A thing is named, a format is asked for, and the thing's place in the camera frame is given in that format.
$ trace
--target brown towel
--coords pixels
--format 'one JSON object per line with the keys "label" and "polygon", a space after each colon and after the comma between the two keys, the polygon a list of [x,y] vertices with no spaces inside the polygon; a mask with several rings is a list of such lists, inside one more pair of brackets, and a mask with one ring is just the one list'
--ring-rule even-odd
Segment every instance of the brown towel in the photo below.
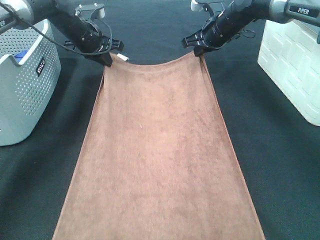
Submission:
{"label": "brown towel", "polygon": [[53,239],[265,239],[204,58],[113,58]]}

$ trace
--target cable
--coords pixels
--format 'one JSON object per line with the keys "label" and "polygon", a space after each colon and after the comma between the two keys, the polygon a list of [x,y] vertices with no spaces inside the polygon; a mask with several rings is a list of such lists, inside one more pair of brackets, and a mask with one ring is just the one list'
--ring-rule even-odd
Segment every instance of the cable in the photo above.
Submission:
{"label": "cable", "polygon": [[26,24],[27,26],[29,26],[30,28],[32,28],[33,30],[35,30],[38,34],[40,34],[41,36],[43,36],[45,39],[47,39],[49,42],[59,46],[60,48],[65,49],[68,52],[72,52],[74,54],[78,54],[78,55],[82,55],[82,56],[97,56],[97,55],[102,55],[102,54],[107,54],[110,52],[111,47],[112,47],[112,29],[111,27],[105,23],[104,21],[100,20],[99,18],[97,18],[100,22],[102,22],[104,25],[106,25],[109,28],[110,31],[110,43],[109,46],[107,48],[107,50],[105,51],[100,51],[100,52],[91,52],[91,53],[85,53],[85,52],[78,52],[75,50],[72,50],[66,46],[63,46],[62,44],[56,42],[55,40],[51,39],[50,37],[46,36],[45,34],[43,34],[40,30],[38,30],[35,26],[33,26],[31,23],[29,23],[28,21],[24,20],[23,18],[21,18],[18,14],[16,14],[14,11],[12,11],[10,8],[8,8],[5,4],[3,4],[2,2],[0,2],[0,6],[3,7],[8,13],[10,13],[14,18],[17,18],[19,21],[21,21],[22,23]]}

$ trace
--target black tabletop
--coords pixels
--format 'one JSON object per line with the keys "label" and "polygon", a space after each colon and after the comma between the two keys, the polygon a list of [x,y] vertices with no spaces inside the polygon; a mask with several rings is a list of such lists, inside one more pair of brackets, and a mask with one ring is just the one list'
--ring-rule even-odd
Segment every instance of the black tabletop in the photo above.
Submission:
{"label": "black tabletop", "polygon": [[[189,0],[108,0],[106,14],[113,38],[123,40],[123,54],[135,64],[190,52],[181,39],[209,17],[192,12]],[[318,240],[320,127],[309,124],[257,64],[264,25],[251,23],[255,39],[241,37],[205,59],[266,238]],[[61,49],[59,56],[57,86],[31,136],[0,147],[1,240],[52,238],[79,156],[103,66]]]}

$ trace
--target white plastic crate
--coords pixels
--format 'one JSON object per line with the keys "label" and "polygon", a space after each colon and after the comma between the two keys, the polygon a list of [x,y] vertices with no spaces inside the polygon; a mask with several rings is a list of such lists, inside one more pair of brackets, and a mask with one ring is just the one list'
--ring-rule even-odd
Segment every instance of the white plastic crate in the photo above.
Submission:
{"label": "white plastic crate", "polygon": [[258,63],[303,117],[320,126],[317,30],[297,20],[287,24],[266,21]]}
{"label": "white plastic crate", "polygon": [[[36,25],[53,38],[48,20]],[[14,55],[27,54],[17,62]],[[55,89],[61,65],[56,46],[31,28],[0,35],[0,146],[26,139]]]}

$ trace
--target robotic arm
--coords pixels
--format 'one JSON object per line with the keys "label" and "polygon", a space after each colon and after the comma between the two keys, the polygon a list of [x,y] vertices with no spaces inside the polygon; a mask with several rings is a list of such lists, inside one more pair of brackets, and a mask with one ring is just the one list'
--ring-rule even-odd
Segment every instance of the robotic arm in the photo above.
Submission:
{"label": "robotic arm", "polygon": [[191,1],[194,12],[204,9],[210,18],[202,29],[182,40],[183,46],[193,46],[194,54],[219,50],[243,28],[259,19],[285,24],[293,19],[320,27],[319,0],[223,0],[206,3]]}
{"label": "robotic arm", "polygon": [[8,29],[26,29],[49,19],[86,58],[111,66],[110,50],[124,44],[103,35],[95,19],[105,17],[104,4],[82,5],[83,0],[0,0],[0,34]]}

